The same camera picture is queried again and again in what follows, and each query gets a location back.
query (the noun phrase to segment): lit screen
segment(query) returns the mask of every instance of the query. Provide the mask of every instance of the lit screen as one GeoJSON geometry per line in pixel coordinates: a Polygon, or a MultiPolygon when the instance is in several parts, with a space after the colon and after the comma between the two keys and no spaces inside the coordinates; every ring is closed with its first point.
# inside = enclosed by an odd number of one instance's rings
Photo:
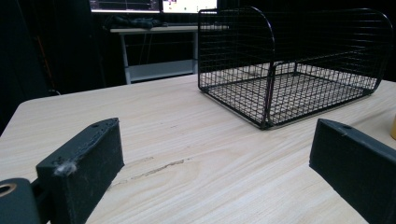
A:
{"type": "Polygon", "coordinates": [[[217,0],[163,0],[163,12],[198,13],[201,9],[216,7],[217,0]]]}
{"type": "Polygon", "coordinates": [[[90,0],[92,12],[159,13],[162,0],[90,0]]]}

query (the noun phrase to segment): desk leg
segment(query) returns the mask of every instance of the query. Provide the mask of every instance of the desk leg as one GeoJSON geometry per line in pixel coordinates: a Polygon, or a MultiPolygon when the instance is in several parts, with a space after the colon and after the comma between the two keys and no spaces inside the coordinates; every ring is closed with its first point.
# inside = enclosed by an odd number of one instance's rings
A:
{"type": "Polygon", "coordinates": [[[121,46],[122,46],[122,58],[124,63],[124,71],[125,71],[125,80],[126,84],[131,84],[131,74],[129,73],[129,65],[128,65],[128,55],[126,53],[126,45],[124,35],[120,35],[121,46]]]}
{"type": "Polygon", "coordinates": [[[198,32],[194,32],[193,38],[194,38],[194,49],[193,49],[193,55],[192,55],[192,72],[194,74],[198,74],[198,32]]]}

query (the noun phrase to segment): table top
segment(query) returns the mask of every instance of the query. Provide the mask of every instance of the table top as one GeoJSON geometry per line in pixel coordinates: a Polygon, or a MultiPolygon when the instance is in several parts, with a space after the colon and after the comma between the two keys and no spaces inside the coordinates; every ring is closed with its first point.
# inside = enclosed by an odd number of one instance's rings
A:
{"type": "Polygon", "coordinates": [[[197,88],[197,76],[41,98],[0,137],[0,180],[35,166],[96,121],[119,118],[125,166],[88,223],[365,223],[308,166],[318,118],[396,148],[396,83],[291,125],[260,131],[197,88]]]}
{"type": "Polygon", "coordinates": [[[198,26],[167,26],[153,27],[151,29],[144,28],[123,28],[110,29],[110,33],[118,33],[120,35],[141,35],[141,34],[159,34],[159,33],[186,33],[198,32],[198,26]]]}

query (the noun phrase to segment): monitor screen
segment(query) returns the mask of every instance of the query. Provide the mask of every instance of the monitor screen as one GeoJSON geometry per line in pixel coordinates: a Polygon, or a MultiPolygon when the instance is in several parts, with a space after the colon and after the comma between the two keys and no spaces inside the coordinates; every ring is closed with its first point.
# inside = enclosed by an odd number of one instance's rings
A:
{"type": "Polygon", "coordinates": [[[160,13],[162,0],[90,0],[92,12],[160,13]]]}
{"type": "Polygon", "coordinates": [[[218,0],[161,0],[164,13],[198,13],[218,7],[218,0]]]}

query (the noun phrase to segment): metal basket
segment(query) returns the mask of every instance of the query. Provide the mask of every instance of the metal basket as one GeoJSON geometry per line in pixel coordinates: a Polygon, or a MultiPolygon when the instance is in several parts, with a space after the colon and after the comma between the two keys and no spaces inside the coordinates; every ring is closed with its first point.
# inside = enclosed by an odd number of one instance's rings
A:
{"type": "Polygon", "coordinates": [[[392,49],[371,9],[199,12],[199,89],[270,129],[344,105],[378,87],[392,49]]]}

